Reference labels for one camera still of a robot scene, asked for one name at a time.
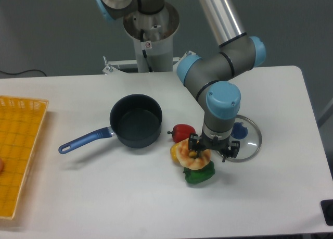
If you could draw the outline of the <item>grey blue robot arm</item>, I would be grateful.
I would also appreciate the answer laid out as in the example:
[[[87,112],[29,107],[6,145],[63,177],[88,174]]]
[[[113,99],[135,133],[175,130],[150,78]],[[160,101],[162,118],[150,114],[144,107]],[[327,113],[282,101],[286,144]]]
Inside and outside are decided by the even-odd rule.
[[[123,20],[133,40],[139,72],[173,68],[173,35],[179,28],[177,10],[165,0],[95,0],[108,20]],[[233,133],[240,109],[240,90],[230,79],[265,61],[262,41],[248,36],[231,0],[199,0],[219,46],[210,59],[186,54],[176,67],[182,84],[204,111],[201,135],[191,135],[189,149],[211,149],[223,159],[235,160],[241,145]]]

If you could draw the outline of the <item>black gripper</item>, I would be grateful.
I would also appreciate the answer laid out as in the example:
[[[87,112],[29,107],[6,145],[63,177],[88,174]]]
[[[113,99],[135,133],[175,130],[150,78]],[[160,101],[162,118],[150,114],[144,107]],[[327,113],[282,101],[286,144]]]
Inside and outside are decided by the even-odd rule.
[[[200,152],[206,149],[221,152],[222,162],[227,158],[235,159],[240,151],[240,141],[229,142],[230,133],[227,136],[219,136],[217,134],[205,134],[202,132],[201,137],[196,133],[191,133],[188,139],[188,149],[194,152],[192,158],[198,158]]]

